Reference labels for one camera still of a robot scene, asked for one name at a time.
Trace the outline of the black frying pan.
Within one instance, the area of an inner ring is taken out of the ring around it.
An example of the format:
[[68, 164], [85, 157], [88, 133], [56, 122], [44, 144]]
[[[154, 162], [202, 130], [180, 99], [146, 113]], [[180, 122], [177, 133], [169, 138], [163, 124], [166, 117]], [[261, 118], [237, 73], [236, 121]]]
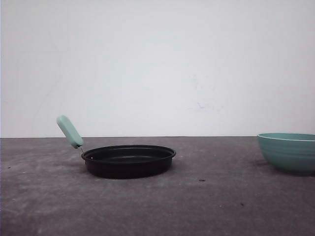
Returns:
[[162, 174], [171, 168], [174, 149], [156, 145], [117, 145], [83, 150], [83, 138], [64, 115], [56, 123], [85, 161], [89, 173], [109, 179], [133, 179]]

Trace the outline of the teal ribbed bowl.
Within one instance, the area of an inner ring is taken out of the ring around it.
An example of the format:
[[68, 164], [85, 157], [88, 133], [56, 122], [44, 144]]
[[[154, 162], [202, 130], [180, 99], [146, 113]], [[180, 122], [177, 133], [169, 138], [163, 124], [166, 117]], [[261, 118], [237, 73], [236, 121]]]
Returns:
[[275, 168], [299, 175], [315, 173], [315, 136], [301, 133], [257, 135], [264, 159]]

